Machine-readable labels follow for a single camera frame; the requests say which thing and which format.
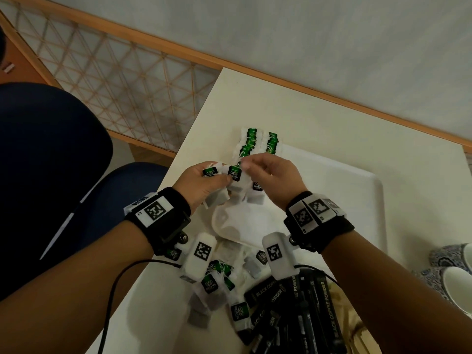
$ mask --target wooden trim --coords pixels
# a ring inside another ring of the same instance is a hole
[[[165,150],[165,149],[162,149],[162,148],[159,148],[155,145],[150,145],[148,143],[145,143],[145,142],[141,142],[140,140],[138,139],[135,139],[135,138],[131,138],[129,136],[126,136],[126,135],[122,135],[120,133],[117,133],[117,132],[114,132],[112,130],[108,130],[108,134],[110,134],[111,137],[113,138],[116,138],[116,139],[120,139],[120,140],[123,140],[127,143],[130,143],[130,144],[134,144],[134,145],[137,145],[137,146],[140,146],[141,148],[145,148],[145,149],[148,149],[148,150],[152,150],[156,153],[159,153],[159,154],[162,154],[162,155],[165,155],[166,157],[169,157],[169,158],[175,158],[176,157],[176,153],[174,153],[173,151],[169,151],[169,150]]]
[[[49,69],[39,60],[34,51],[29,45],[23,40],[23,38],[16,32],[15,28],[8,21],[5,15],[0,11],[0,26],[3,29],[5,35],[9,40],[18,48],[18,50],[25,56],[27,61],[33,66],[33,68],[39,73],[47,84],[61,88],[59,82],[56,81],[54,76],[51,74]]]
[[[85,26],[89,26],[91,28],[109,33],[111,35],[120,37],[122,39],[131,41],[131,42],[141,44],[146,47],[158,49],[162,52],[168,53],[170,55],[173,55],[182,59],[186,59],[190,62],[195,62],[199,65],[204,65],[209,68],[214,68],[217,70],[222,70],[223,68],[229,68],[234,71],[238,71],[238,72],[241,72],[241,73],[253,76],[253,77],[257,77],[267,82],[278,84],[283,87],[290,88],[298,92],[305,93],[305,94],[323,99],[331,103],[338,104],[340,106],[345,106],[347,108],[357,110],[359,112],[369,114],[377,118],[388,120],[389,122],[403,125],[408,128],[415,129],[420,132],[427,133],[433,136],[437,136],[439,138],[461,144],[468,148],[472,148],[471,140],[464,139],[456,135],[448,134],[440,130],[429,128],[428,126],[425,126],[425,125],[416,124],[414,122],[404,120],[404,119],[395,117],[393,115],[383,113],[378,110],[374,110],[360,104],[353,103],[351,101],[346,101],[344,99],[340,99],[332,95],[322,93],[315,89],[304,87],[300,84],[296,84],[296,83],[293,83],[284,79],[280,79],[280,78],[271,76],[269,74],[265,74],[263,72],[260,72],[254,69],[247,68],[242,65],[238,65],[236,63],[226,61],[224,59],[219,59],[217,57],[195,51],[191,48],[178,45],[174,42],[164,40],[157,36],[153,36],[153,35],[150,35],[150,34],[135,30],[135,29],[131,29],[119,23],[104,20],[103,18],[93,16],[83,11],[75,10],[73,8],[60,5],[52,1],[48,1],[48,0],[12,0],[12,1],[17,1],[21,3],[22,5],[37,8],[46,13],[51,13],[51,14],[55,14],[55,15],[67,18],[73,22],[77,22]]]

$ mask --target blue chair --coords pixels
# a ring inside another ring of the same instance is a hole
[[[1,300],[116,226],[123,207],[156,191],[168,169],[122,166],[80,203],[113,154],[95,115],[73,95],[36,83],[0,85],[0,104]]]

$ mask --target wristband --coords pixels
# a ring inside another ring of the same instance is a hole
[[[346,213],[321,194],[304,191],[286,208],[285,226],[301,248],[321,253],[336,236],[354,230]]]
[[[171,187],[147,194],[124,208],[125,220],[134,223],[146,236],[154,254],[162,255],[172,247],[180,231],[190,223],[190,206],[185,198]]]

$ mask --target hand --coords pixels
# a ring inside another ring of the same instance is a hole
[[[174,190],[187,200],[192,214],[208,195],[228,186],[233,181],[230,175],[225,174],[204,177],[202,171],[211,163],[216,164],[217,161],[205,161],[187,168],[173,186]]]
[[[263,153],[242,158],[241,169],[284,211],[295,196],[308,190],[296,166],[276,155]]]

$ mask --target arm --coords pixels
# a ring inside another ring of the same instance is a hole
[[[249,156],[242,168],[284,211],[307,190],[297,168],[275,155]],[[357,232],[335,237],[322,256],[386,353],[470,351],[472,321]]]
[[[209,162],[188,168],[173,186],[192,213],[231,177],[202,177]],[[152,248],[134,224],[123,221],[90,246],[41,274],[0,302],[0,353],[83,353],[103,328],[111,286],[132,262],[150,259]],[[146,264],[118,283],[113,311]]]

